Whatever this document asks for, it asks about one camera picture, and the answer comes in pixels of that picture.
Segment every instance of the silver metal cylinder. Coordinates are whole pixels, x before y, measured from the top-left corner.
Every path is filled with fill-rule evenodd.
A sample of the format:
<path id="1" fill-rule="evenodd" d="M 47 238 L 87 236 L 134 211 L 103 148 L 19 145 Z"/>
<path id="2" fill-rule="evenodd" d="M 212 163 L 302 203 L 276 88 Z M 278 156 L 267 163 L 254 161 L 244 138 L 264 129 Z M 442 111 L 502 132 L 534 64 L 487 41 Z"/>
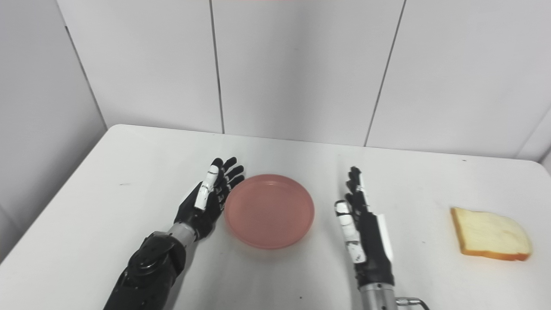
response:
<path id="1" fill-rule="evenodd" d="M 174 223 L 166 233 L 180 241 L 184 248 L 195 241 L 195 230 L 184 223 Z"/>
<path id="2" fill-rule="evenodd" d="M 360 287 L 364 310 L 398 310 L 394 287 L 387 283 L 370 283 Z"/>

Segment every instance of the panel seam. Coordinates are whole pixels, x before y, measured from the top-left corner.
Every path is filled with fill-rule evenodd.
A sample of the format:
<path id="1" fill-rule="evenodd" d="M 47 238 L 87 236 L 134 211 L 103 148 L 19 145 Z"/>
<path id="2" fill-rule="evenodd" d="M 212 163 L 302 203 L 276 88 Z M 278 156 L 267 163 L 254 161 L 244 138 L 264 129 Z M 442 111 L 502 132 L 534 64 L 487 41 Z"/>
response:
<path id="1" fill-rule="evenodd" d="M 538 130 L 538 127 L 542 124 L 543 120 L 545 119 L 545 117 L 547 116 L 547 114 L 551 113 L 551 104 L 549 104 L 549 106 L 547 107 L 547 109 L 545 110 L 545 112 L 543 113 L 542 117 L 539 119 L 538 123 L 534 126 L 534 128 L 530 131 L 530 133 L 528 134 L 528 137 L 524 140 L 524 143 L 520 146 L 520 148 L 518 148 L 515 156 L 513 158 L 516 158 L 518 159 L 518 155 L 520 155 L 520 153 L 522 152 L 522 150 L 524 149 L 524 147 L 526 146 L 526 144 L 528 143 L 528 141 L 530 141 L 530 138 L 532 138 L 532 136 L 534 135 L 534 133 L 536 133 L 536 131 Z M 541 161 L 543 159 L 543 157 L 545 157 L 545 155 L 547 154 L 547 150 L 543 153 L 543 155 L 540 157 L 539 161 Z"/>
<path id="2" fill-rule="evenodd" d="M 375 100 L 375 106 L 373 107 L 373 113 L 371 114 L 371 121 L 369 122 L 368 132 L 365 135 L 364 147 L 368 145 L 369 134 L 371 133 L 371 127 L 373 126 L 373 121 L 375 120 L 375 113 L 379 107 L 379 99 L 381 99 L 382 87 L 385 84 L 386 73 L 388 71 L 388 65 L 390 64 L 390 58 L 392 57 L 392 51 L 394 50 L 394 44 L 396 43 L 396 37 L 398 36 L 398 30 L 400 29 L 400 23 L 402 22 L 402 16 L 404 15 L 404 9 L 406 8 L 407 0 L 404 0 L 402 4 L 402 10 L 400 11 L 400 16 L 398 17 L 398 24 L 396 25 L 396 31 L 394 32 L 394 38 L 392 39 L 392 44 L 390 46 L 390 52 L 388 53 L 388 58 L 386 60 L 385 71 L 382 74 L 381 86 L 379 87 L 379 92 L 377 93 L 377 99 Z"/>
<path id="3" fill-rule="evenodd" d="M 218 68 L 218 49 L 216 46 L 216 31 L 214 30 L 214 12 L 212 8 L 212 0 L 209 0 L 210 6 L 210 27 L 212 28 L 212 43 L 214 46 L 214 64 L 216 66 L 216 81 L 218 84 L 218 104 L 220 106 L 220 122 L 222 123 L 222 133 L 226 133 L 224 124 L 224 108 L 222 106 L 222 88 L 220 86 L 220 69 Z"/>
<path id="4" fill-rule="evenodd" d="M 94 101 L 94 105 L 96 106 L 96 110 L 98 111 L 101 122 L 103 123 L 103 126 L 105 130 L 107 130 L 107 123 L 105 122 L 105 118 L 103 116 L 103 113 L 101 112 L 100 106 L 98 104 L 98 100 L 96 99 L 96 95 L 94 94 L 94 91 L 92 90 L 92 86 L 90 85 L 90 80 L 88 80 L 88 75 L 86 74 L 86 70 L 84 70 L 84 66 L 82 65 L 82 61 L 80 60 L 80 56 L 78 55 L 77 48 L 74 45 L 73 37 L 71 36 L 71 32 L 69 32 L 69 27 L 65 26 L 65 31 L 67 32 L 67 35 L 69 36 L 69 41 L 71 41 L 71 46 L 73 47 L 73 51 L 75 55 L 77 56 L 78 64 L 80 65 L 80 70 L 82 71 L 82 74 L 84 75 L 84 79 L 86 80 L 86 85 L 88 86 L 88 91 L 90 92 L 92 96 L 92 100 Z"/>
<path id="5" fill-rule="evenodd" d="M 6 219 L 8 220 L 8 222 L 10 222 L 13 227 L 15 227 L 15 229 L 17 229 L 17 231 L 19 232 L 19 234 L 23 234 L 24 230 L 22 227 L 20 227 L 17 222 L 15 221 L 14 218 L 12 218 L 12 216 L 8 213 L 8 211 L 2 206 L 0 205 L 0 212 L 2 214 L 4 214 L 4 216 L 6 217 Z"/>

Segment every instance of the white bread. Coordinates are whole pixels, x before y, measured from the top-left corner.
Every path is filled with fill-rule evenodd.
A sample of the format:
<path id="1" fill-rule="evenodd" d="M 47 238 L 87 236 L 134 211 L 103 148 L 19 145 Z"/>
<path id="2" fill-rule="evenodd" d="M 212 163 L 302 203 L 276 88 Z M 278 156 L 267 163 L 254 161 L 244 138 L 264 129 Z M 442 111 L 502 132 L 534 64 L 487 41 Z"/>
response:
<path id="1" fill-rule="evenodd" d="M 526 260 L 532 243 L 514 220 L 490 212 L 452 208 L 461 253 L 502 260 Z"/>

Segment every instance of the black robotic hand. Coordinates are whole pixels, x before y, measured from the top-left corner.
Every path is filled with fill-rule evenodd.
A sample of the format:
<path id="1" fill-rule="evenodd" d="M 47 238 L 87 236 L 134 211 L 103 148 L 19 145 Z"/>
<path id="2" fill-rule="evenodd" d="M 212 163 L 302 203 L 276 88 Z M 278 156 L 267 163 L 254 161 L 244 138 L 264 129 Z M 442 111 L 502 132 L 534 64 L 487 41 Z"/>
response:
<path id="1" fill-rule="evenodd" d="M 232 157 L 225 163 L 215 159 L 205 180 L 182 202 L 174 223 L 184 223 L 195 230 L 196 240 L 206 237 L 213 229 L 214 223 L 222 214 L 224 204 L 230 191 L 245 177 L 241 174 L 243 166 L 238 165 L 237 158 Z"/>
<path id="2" fill-rule="evenodd" d="M 130 257 L 104 310 L 162 310 L 186 263 L 186 248 L 206 237 L 231 190 L 245 177 L 237 159 L 217 158 L 204 181 L 182 202 L 168 232 L 153 232 Z"/>
<path id="3" fill-rule="evenodd" d="M 346 182 L 346 200 L 335 203 L 348 252 L 354 263 L 358 287 L 372 283 L 394 285 L 392 256 L 384 219 L 369 210 L 361 171 L 352 167 Z"/>

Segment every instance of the white finger segment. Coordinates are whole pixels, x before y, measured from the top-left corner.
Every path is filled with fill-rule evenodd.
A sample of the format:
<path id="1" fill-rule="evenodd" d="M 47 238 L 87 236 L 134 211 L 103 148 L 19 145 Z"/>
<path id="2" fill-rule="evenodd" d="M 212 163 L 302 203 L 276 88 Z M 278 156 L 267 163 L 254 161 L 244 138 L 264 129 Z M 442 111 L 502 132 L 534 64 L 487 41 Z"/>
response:
<path id="1" fill-rule="evenodd" d="M 345 243 L 348 249 L 348 254 L 354 264 L 363 263 L 366 261 L 364 249 L 361 247 L 360 233 L 356 230 L 354 219 L 350 215 L 350 210 L 346 202 L 339 202 L 335 205 L 335 210 L 341 213 L 339 221 L 344 233 Z"/>
<path id="2" fill-rule="evenodd" d="M 356 186 L 356 191 L 361 191 L 361 193 L 364 194 L 365 205 L 368 208 L 368 211 L 371 212 L 371 210 L 369 210 L 368 195 L 365 193 L 364 177 L 361 172 L 358 174 L 358 179 L 360 180 L 360 184 Z"/>
<path id="3" fill-rule="evenodd" d="M 217 166 L 210 166 L 209 171 L 207 172 L 207 176 L 201 184 L 201 188 L 199 188 L 197 199 L 195 199 L 196 208 L 205 210 L 205 208 L 207 207 L 208 195 L 213 190 L 214 182 L 216 182 L 216 179 L 218 177 L 218 171 L 220 171 L 220 169 Z"/>

